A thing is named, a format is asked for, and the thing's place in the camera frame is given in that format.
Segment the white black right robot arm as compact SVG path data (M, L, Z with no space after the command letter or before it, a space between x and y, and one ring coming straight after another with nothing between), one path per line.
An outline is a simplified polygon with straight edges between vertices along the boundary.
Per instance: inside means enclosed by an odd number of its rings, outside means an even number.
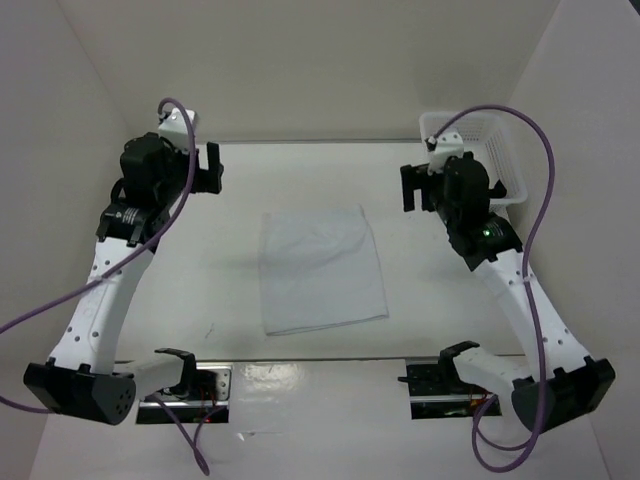
M510 222L490 209L507 189L492 183L470 152L451 156L439 173L427 165L400 169L403 208L420 201L446 228L454 251L491 291L526 357L520 366L464 341L441 351L438 381L450 393L477 385L510 406L534 429L538 399L545 399L542 429L548 431L593 412L615 379L606 359L596 360L564 324L530 268Z

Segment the white skirt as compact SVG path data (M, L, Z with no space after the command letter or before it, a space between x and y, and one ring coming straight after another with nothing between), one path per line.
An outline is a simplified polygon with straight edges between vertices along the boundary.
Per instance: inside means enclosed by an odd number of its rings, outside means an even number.
M264 214L258 271L268 336L389 316L373 231L360 205Z

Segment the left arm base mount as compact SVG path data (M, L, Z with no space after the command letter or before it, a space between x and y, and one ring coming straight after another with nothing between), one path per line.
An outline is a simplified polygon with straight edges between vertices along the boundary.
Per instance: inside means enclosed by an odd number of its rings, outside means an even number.
M206 415L206 423L228 422L233 364L197 360L188 392L175 393L172 388L181 380L182 367L183 361L173 358L147 362L131 369L137 388L136 424L172 423L156 401L147 401L150 395L158 396L183 424L196 425Z

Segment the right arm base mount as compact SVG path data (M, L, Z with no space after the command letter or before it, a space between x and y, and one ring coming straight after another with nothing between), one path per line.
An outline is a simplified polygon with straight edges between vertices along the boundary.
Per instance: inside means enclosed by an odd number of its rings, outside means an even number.
M409 358L397 381L407 387L412 420L471 418L492 393L451 380L436 358Z

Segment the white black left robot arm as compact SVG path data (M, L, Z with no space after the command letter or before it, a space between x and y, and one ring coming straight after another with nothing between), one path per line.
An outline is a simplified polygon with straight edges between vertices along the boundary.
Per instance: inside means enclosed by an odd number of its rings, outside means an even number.
M31 363L24 385L49 413L120 424L136 400L165 389L180 400L198 390L193 353L159 348L145 361L120 365L116 350L138 283L159 245L155 235L169 223L183 192L218 194L224 167L220 147L206 145L207 166L156 134L128 141L121 178L96 231L88 290L65 333L42 363Z

